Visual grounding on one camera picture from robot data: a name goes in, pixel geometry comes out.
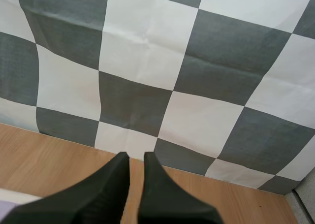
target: checkered backdrop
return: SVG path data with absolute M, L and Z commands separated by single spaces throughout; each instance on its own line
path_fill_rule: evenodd
M 315 166 L 315 0 L 0 10 L 2 123 L 280 194 Z

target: checkerboard pattern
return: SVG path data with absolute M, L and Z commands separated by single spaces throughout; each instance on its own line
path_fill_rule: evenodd
M 0 122 L 285 194 L 315 167 L 315 0 L 0 0 Z

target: fabric backdrop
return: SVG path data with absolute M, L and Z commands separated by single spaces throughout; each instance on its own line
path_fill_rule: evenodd
M 0 10 L 1 123 L 281 194 L 315 166 L 315 0 Z

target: white square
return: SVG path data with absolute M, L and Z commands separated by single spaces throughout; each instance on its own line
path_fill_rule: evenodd
M 200 9 L 293 32 L 309 0 L 201 0 Z
M 277 176 L 294 181 L 301 181 L 315 167 L 315 136 L 305 145 L 301 152 L 278 172 Z
M 98 71 L 60 57 L 37 45 L 37 106 L 99 120 Z
M 0 98 L 0 123 L 38 132 L 36 107 Z
M 315 40 L 292 34 L 246 107 L 315 128 Z
M 173 90 L 197 11 L 168 0 L 108 0 L 99 70 Z
M 19 0 L 0 0 L 0 32 L 35 42 Z
M 229 102 L 173 92 L 158 137 L 216 158 L 242 110 Z
M 257 189 L 275 175 L 216 159 L 208 168 L 206 176 Z
M 143 160 L 144 152 L 153 152 L 156 141 L 151 135 L 99 122 L 94 147 L 115 154 L 127 151 L 130 157 Z

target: wooden floor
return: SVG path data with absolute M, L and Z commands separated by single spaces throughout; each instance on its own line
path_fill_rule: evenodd
M 0 124 L 0 188 L 45 197 L 89 176 L 114 154 Z M 166 167 L 184 190 L 215 206 L 226 224 L 296 224 L 284 196 Z M 136 224 L 143 162 L 131 159 L 122 223 Z

